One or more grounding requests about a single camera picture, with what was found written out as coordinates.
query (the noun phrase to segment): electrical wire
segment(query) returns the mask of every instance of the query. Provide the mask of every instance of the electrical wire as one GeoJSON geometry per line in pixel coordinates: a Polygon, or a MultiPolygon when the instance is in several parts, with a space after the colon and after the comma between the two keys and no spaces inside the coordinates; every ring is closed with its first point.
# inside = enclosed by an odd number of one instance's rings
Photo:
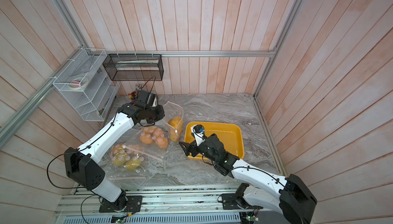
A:
{"type": "Polygon", "coordinates": [[[209,165],[212,165],[212,166],[214,166],[214,164],[213,164],[213,161],[212,161],[212,163],[205,162],[205,161],[203,160],[203,157],[204,157],[204,155],[202,155],[202,162],[204,162],[204,163],[207,163],[207,164],[209,164],[209,165]]]}
{"type": "Polygon", "coordinates": [[[244,167],[244,166],[240,166],[240,167],[236,167],[236,168],[233,168],[232,170],[234,170],[234,169],[255,169],[255,170],[258,170],[258,171],[260,171],[260,172],[262,172],[262,173],[265,173],[265,174],[267,174],[268,176],[270,176],[270,177],[272,177],[275,181],[276,181],[276,183],[280,183],[280,185],[282,185],[283,187],[285,187],[281,182],[280,182],[280,180],[277,178],[274,178],[271,174],[269,174],[268,172],[266,172],[266,171],[264,171],[264,170],[262,170],[262,169],[256,169],[256,168],[251,168],[251,167],[244,167]]]}
{"type": "Polygon", "coordinates": [[[96,138],[96,139],[95,139],[92,143],[90,143],[88,146],[86,146],[86,147],[83,148],[82,150],[79,150],[79,151],[76,151],[76,152],[60,154],[60,155],[58,155],[57,157],[53,158],[53,159],[48,163],[48,166],[46,167],[46,176],[48,177],[48,180],[49,180],[49,182],[52,184],[52,186],[57,187],[57,188],[60,188],[60,189],[77,189],[77,188],[84,188],[84,187],[59,187],[59,186],[55,185],[55,184],[51,181],[51,179],[50,179],[50,177],[49,177],[49,166],[50,166],[50,164],[51,164],[56,158],[58,158],[58,157],[60,157],[60,156],[69,155],[69,154],[74,154],[74,153],[79,153],[79,152],[81,152],[81,151],[83,151],[83,150],[86,150],[87,148],[90,148],[90,146],[91,146],[92,144],[94,144],[98,139],[100,139],[104,134],[106,134],[106,132],[108,132],[108,130],[109,130],[110,128],[112,128],[112,126],[114,126],[113,123],[115,122],[116,115],[117,115],[117,113],[115,113],[115,117],[113,117],[113,121],[111,122],[111,126],[109,126],[109,128],[108,128],[103,134],[101,134],[100,137],[96,138]]]}
{"type": "MultiPolygon", "coordinates": [[[[247,169],[247,170],[248,169],[255,169],[255,170],[258,170],[258,171],[263,172],[263,173],[267,174],[268,176],[272,177],[276,181],[276,183],[280,183],[280,185],[285,188],[285,186],[279,181],[279,179],[274,178],[271,174],[269,174],[268,172],[266,172],[266,171],[264,171],[262,169],[256,169],[256,168],[251,168],[251,167],[243,167],[243,166],[233,168],[232,170],[234,170],[234,169],[247,169]]],[[[295,201],[296,198],[293,196],[292,192],[288,191],[288,193],[293,198],[293,200],[295,201]]]]}
{"type": "Polygon", "coordinates": [[[88,223],[87,221],[86,221],[86,219],[85,219],[85,217],[83,216],[83,213],[82,213],[82,204],[86,201],[86,199],[88,199],[89,197],[86,197],[83,201],[82,201],[82,203],[81,203],[81,215],[82,215],[82,218],[83,218],[83,220],[87,223],[87,224],[90,224],[90,223],[88,223]]]}

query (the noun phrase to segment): marble countertop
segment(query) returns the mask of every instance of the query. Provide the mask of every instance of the marble countertop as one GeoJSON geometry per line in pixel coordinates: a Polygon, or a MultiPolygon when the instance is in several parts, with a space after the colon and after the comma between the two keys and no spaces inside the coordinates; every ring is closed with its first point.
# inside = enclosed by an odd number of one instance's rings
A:
{"type": "MultiPolygon", "coordinates": [[[[188,94],[159,95],[159,103],[167,101],[183,108],[184,123],[180,141],[184,139],[184,130],[190,121],[210,121],[233,123],[242,130],[244,160],[255,167],[277,173],[273,157],[266,141],[266,135],[259,124],[253,106],[253,97],[248,94],[188,94]]],[[[127,96],[117,97],[111,109],[112,118],[118,107],[130,102],[127,96]]],[[[126,142],[140,130],[140,126],[130,129],[119,138],[126,142]]],[[[178,143],[170,142],[164,155],[164,161],[147,160],[146,172],[141,177],[121,177],[114,179],[115,184],[123,189],[143,186],[199,185],[240,183],[237,179],[223,176],[211,165],[199,160],[188,159],[178,143]]]]}

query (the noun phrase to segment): white robotic arm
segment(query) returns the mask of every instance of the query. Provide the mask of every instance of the white robotic arm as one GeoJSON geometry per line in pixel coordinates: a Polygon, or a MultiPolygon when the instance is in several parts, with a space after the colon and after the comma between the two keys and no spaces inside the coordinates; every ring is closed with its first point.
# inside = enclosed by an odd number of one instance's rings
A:
{"type": "Polygon", "coordinates": [[[120,107],[114,118],[93,138],[77,149],[70,147],[66,150],[64,163],[67,176],[103,197],[103,203],[110,211],[123,211],[127,204],[125,191],[105,177],[98,162],[117,139],[135,124],[146,120],[145,126],[150,126],[163,117],[164,109],[157,104],[156,95],[140,90],[136,100],[120,107]]]}
{"type": "Polygon", "coordinates": [[[234,208],[263,207],[285,216],[292,224],[309,224],[317,203],[307,186],[296,175],[288,178],[254,167],[227,152],[216,134],[205,136],[202,125],[191,127],[195,140],[179,142],[186,156],[198,154],[211,160],[213,167],[224,176],[242,183],[235,193],[234,208]]]}

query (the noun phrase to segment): wire mesh basket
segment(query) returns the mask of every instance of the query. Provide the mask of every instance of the wire mesh basket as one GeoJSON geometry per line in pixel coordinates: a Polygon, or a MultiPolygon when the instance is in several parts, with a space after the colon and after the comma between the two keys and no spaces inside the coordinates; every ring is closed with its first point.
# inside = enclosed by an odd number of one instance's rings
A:
{"type": "Polygon", "coordinates": [[[108,54],[103,65],[113,81],[160,81],[164,75],[160,54],[108,54]]]}
{"type": "Polygon", "coordinates": [[[85,121],[104,121],[120,84],[113,86],[105,71],[97,73],[105,51],[89,52],[81,50],[53,85],[85,121]]]}

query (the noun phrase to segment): yellow plastic tray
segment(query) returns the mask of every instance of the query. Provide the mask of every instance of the yellow plastic tray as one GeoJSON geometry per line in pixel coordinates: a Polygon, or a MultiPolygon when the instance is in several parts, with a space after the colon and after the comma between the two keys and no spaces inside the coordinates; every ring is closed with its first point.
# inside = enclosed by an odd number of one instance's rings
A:
{"type": "MultiPolygon", "coordinates": [[[[242,130],[239,126],[232,123],[190,122],[185,129],[184,142],[191,143],[195,140],[191,135],[191,127],[196,124],[201,124],[205,127],[205,135],[207,137],[215,133],[223,143],[226,151],[239,158],[244,157],[242,130]]],[[[188,158],[202,160],[202,155],[198,154],[194,158],[189,155],[188,158]]]]}

